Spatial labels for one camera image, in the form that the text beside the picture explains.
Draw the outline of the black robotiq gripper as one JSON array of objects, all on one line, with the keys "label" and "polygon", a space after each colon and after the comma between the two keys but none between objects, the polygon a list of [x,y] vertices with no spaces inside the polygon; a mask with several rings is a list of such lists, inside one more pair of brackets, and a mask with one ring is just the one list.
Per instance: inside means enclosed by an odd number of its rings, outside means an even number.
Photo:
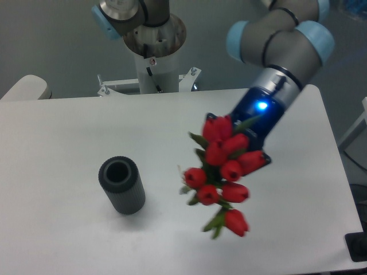
[{"label": "black robotiq gripper", "polygon": [[[242,123],[254,117],[257,118],[248,128],[240,131],[249,137],[248,149],[250,151],[263,148],[266,137],[285,112],[284,105],[275,98],[278,92],[278,88],[269,91],[262,87],[252,87],[248,89],[246,94],[229,113],[233,124]],[[206,114],[206,120],[216,119],[217,116],[215,114]],[[269,165],[272,162],[271,157],[265,152],[263,152],[262,156],[265,165]]]}]

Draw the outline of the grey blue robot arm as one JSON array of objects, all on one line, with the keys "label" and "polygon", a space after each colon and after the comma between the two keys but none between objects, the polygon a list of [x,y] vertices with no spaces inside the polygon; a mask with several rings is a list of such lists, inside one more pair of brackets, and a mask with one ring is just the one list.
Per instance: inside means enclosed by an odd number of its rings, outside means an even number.
[{"label": "grey blue robot arm", "polygon": [[[239,21],[228,31],[228,54],[263,71],[230,112],[232,125],[257,117],[240,131],[251,155],[285,111],[330,57],[332,34],[322,25],[328,1],[271,1],[268,14],[256,22]],[[96,23],[112,40],[122,39],[135,58],[142,94],[179,92],[179,50],[186,40],[184,23],[168,1],[100,1],[92,8]]]}]

